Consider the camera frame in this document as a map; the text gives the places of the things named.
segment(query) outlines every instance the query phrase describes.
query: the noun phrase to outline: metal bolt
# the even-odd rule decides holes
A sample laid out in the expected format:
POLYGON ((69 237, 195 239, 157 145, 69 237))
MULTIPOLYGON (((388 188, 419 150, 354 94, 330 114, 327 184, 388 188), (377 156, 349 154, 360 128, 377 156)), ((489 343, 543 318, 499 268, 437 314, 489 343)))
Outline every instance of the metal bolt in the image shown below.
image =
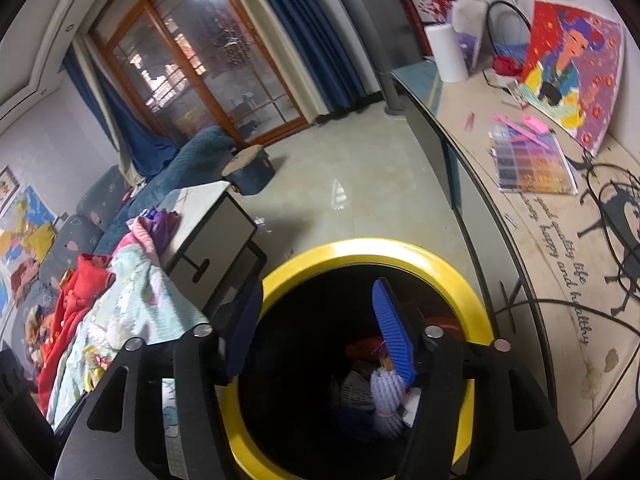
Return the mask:
POLYGON ((196 337, 206 337, 213 332, 213 328, 208 323, 201 323, 193 329, 193 335, 196 337))
POLYGON ((444 336, 444 330, 437 325, 429 325, 424 329, 424 333, 427 337, 430 337, 432 339, 439 339, 444 336))
POLYGON ((132 337, 126 343, 124 343, 124 348, 126 348, 130 352, 133 352, 134 350, 139 350, 143 342, 144 341, 142 341, 142 339, 139 337, 132 337))
POLYGON ((494 341, 494 347, 498 352, 508 352, 511 350, 511 343, 506 339, 496 339, 494 341))

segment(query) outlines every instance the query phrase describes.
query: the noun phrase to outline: blue storage ottoman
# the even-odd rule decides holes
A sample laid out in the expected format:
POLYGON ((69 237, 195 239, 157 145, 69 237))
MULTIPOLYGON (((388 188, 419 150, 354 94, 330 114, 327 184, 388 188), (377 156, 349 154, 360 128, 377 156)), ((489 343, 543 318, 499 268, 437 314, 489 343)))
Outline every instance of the blue storage ottoman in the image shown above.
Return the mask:
POLYGON ((260 193, 276 171, 262 146, 250 146, 238 153, 222 170, 222 177, 242 195, 260 193))

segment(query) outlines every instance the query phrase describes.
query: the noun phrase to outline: glass pane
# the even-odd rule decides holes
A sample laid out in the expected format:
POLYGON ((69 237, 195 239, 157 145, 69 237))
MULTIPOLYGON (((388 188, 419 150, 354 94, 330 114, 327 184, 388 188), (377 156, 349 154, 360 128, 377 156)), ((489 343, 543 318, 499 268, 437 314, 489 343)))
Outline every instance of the glass pane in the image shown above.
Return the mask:
POLYGON ((288 98, 286 114, 274 104, 287 97, 284 88, 229 0, 157 0, 154 6, 245 138, 299 116, 288 98))
POLYGON ((145 13, 112 53, 161 124, 171 123, 189 137, 217 124, 145 13))
POLYGON ((104 43, 111 39, 120 22, 137 2, 138 0, 113 0, 109 4, 100 22, 95 27, 104 43))

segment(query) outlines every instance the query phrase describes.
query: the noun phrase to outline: sofa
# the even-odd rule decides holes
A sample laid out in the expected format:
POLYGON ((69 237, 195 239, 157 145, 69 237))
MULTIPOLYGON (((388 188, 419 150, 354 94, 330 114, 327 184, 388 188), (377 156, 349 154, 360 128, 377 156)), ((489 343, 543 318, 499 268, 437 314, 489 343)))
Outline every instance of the sofa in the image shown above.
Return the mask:
POLYGON ((110 168, 78 202, 76 213, 60 228, 56 240, 40 264, 38 279, 21 302, 16 315, 7 324, 1 339, 12 348, 25 376, 34 380, 34 365, 26 344, 25 322, 38 310, 50 314, 56 305, 58 285, 65 271, 76 268, 81 253, 111 254, 122 237, 129 232, 127 220, 143 210, 158 206, 174 189, 200 186, 221 180, 222 169, 233 158, 232 139, 219 126, 200 131, 168 166, 126 203, 123 197, 130 189, 117 166, 110 168))

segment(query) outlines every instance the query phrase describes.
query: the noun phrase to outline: trash can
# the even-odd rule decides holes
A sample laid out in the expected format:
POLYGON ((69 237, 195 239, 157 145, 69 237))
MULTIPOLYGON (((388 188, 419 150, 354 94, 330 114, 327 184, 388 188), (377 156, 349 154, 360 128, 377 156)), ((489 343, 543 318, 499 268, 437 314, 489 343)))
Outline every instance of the trash can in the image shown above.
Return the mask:
MULTIPOLYGON (((361 442, 337 431, 328 416, 329 383, 346 365, 345 345, 380 335, 371 305, 380 277, 399 301, 415 303, 425 320, 449 317, 470 342, 494 339, 471 286, 424 249, 358 238, 289 260, 263 281, 262 312, 243 372, 220 404, 234 457, 254 480, 382 480, 396 474, 402 440, 361 442)), ((473 409, 470 381, 454 462, 470 444, 473 409)))

